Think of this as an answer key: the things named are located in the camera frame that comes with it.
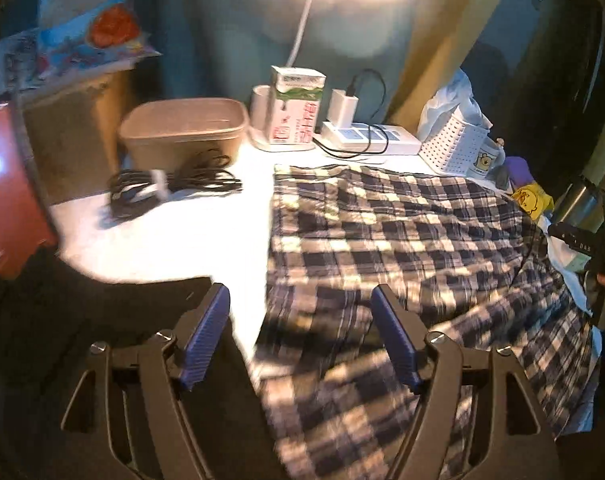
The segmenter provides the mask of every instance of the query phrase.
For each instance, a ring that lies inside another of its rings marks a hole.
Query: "cartoon print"
[[[538,195],[529,189],[519,189],[513,195],[516,202],[524,209],[528,215],[531,215],[538,207]]]
[[[480,152],[474,166],[481,171],[488,171],[493,160],[494,159],[489,156],[489,153]]]

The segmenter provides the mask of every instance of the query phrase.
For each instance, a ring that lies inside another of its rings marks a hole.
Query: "yellow cartoon character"
[[[538,220],[540,215],[547,210],[553,211],[553,198],[535,182],[519,187],[512,198],[534,220]]]
[[[478,154],[478,160],[476,160],[476,164],[474,164],[474,166],[481,171],[489,171],[489,167],[493,161],[494,159],[491,158],[489,153],[480,152]]]

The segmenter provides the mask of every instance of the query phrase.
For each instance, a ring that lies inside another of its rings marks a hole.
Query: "plastic bag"
[[[474,126],[481,126],[486,130],[493,126],[473,98],[467,74],[460,69],[449,84],[439,89],[425,104],[420,115],[418,140],[424,142],[432,132],[439,132],[449,120],[451,112],[455,112],[458,118]]]
[[[38,22],[44,79],[96,67],[122,70],[158,54],[138,26],[132,0],[40,0]]]
[[[37,88],[35,28],[0,40],[0,94]]]

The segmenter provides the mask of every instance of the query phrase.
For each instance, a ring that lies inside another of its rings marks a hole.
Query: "plastic container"
[[[170,99],[137,107],[122,122],[120,137],[137,170],[176,171],[213,147],[233,164],[248,124],[247,108],[232,99]]]
[[[489,130],[452,113],[444,126],[423,142],[419,155],[440,175],[465,176],[488,134]]]

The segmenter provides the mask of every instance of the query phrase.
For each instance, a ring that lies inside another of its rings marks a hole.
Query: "white plastic basket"
[[[489,130],[451,114],[445,125],[423,142],[419,155],[440,175],[465,176],[488,134]]]

